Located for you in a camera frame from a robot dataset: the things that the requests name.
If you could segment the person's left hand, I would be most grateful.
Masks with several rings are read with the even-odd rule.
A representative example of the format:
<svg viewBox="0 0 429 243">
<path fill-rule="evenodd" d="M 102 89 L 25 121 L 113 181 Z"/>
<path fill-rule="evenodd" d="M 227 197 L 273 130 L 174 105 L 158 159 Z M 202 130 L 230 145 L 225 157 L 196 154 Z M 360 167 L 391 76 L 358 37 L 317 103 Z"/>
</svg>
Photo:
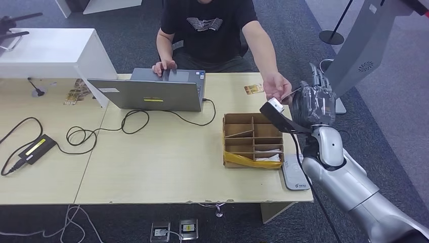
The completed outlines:
<svg viewBox="0 0 429 243">
<path fill-rule="evenodd" d="M 262 73 L 262 78 L 267 100 L 276 98 L 285 105 L 292 102 L 292 85 L 282 74 L 279 72 Z"/>
</svg>

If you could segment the person's right hand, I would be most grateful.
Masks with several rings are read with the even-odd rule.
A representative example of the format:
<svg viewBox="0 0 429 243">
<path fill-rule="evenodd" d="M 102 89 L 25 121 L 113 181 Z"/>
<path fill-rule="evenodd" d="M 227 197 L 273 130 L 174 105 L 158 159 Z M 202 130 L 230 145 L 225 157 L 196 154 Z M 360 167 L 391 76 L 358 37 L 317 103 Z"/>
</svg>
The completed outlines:
<svg viewBox="0 0 429 243">
<path fill-rule="evenodd" d="M 177 69 L 178 66 L 174 60 L 161 60 L 152 66 L 152 71 L 161 77 L 165 70 Z"/>
</svg>

